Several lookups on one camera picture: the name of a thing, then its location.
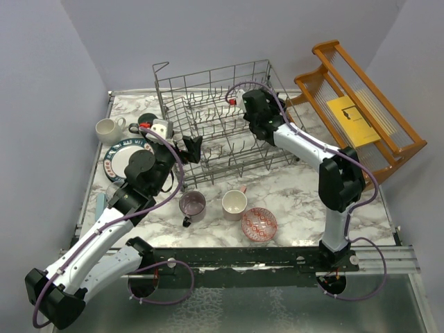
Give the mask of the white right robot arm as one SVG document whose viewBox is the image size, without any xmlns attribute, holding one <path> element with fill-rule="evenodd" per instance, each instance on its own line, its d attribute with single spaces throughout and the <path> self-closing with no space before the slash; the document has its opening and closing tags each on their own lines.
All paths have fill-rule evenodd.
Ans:
<svg viewBox="0 0 444 333">
<path fill-rule="evenodd" d="M 359 160 L 356 150 L 326 144 L 294 123 L 287 123 L 280 112 L 284 102 L 263 89 L 238 91 L 236 104 L 244 111 L 244 119 L 258 140 L 295 155 L 318 172 L 318 195 L 326 206 L 318 262 L 324 270 L 335 271 L 350 248 L 345 238 L 345 211 L 360 200 L 366 186 L 361 168 L 351 162 Z"/>
</svg>

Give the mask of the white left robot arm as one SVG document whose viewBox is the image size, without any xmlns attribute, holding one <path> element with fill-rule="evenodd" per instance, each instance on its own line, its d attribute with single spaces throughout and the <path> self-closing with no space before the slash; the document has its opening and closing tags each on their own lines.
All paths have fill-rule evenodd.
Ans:
<svg viewBox="0 0 444 333">
<path fill-rule="evenodd" d="M 159 137 L 151 150 L 135 151 L 124 170 L 126 179 L 115 191 L 96 223 L 56 262 L 44 270 L 32 269 L 25 277 L 26 291 L 34 306 L 33 326 L 43 328 L 37 317 L 63 330 L 83 312 L 86 304 L 107 285 L 129 273 L 147 273 L 158 264 L 152 248 L 139 237 L 116 254 L 111 247 L 149 212 L 161 207 L 155 197 L 172 168 L 199 163 L 201 136 L 182 138 L 185 150 Z"/>
</svg>

